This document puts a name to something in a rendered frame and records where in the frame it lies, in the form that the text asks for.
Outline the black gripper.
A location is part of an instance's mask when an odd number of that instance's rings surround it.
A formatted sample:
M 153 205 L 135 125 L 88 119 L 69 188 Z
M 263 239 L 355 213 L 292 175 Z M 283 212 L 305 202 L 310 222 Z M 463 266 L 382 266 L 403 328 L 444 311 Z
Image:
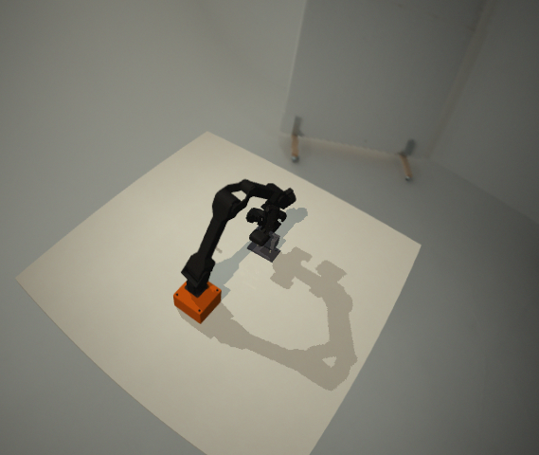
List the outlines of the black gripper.
M 284 222 L 286 217 L 287 214 L 282 210 L 279 210 L 279 215 L 275 219 L 269 219 L 262 214 L 261 230 L 254 229 L 254 231 L 249 235 L 249 240 L 259 246 L 264 246 L 265 243 L 271 238 L 271 236 L 269 236 L 270 230 L 275 232 L 281 226 L 278 218 L 281 220 L 281 222 Z

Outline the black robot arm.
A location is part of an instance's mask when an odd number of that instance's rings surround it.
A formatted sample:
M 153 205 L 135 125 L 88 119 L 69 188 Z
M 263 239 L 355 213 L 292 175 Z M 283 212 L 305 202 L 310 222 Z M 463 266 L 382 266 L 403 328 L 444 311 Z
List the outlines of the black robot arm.
M 243 191 L 246 196 L 241 201 L 232 192 Z M 252 196 L 267 199 L 261 208 L 252 208 L 247 212 L 246 221 L 256 222 L 261 225 L 261 215 L 269 219 L 275 219 L 279 215 L 280 209 L 286 209 L 296 201 L 294 190 L 289 188 L 283 191 L 274 183 L 263 185 L 257 182 L 244 179 L 243 181 L 231 184 L 215 194 L 212 210 L 213 217 L 207 228 L 202 243 L 198 251 L 192 254 L 181 273 L 188 279 L 185 290 L 199 298 L 209 287 L 208 279 L 215 261 L 212 260 L 214 251 L 219 244 L 219 239 L 225 229 L 227 221 L 236 217 L 247 206 L 249 198 Z

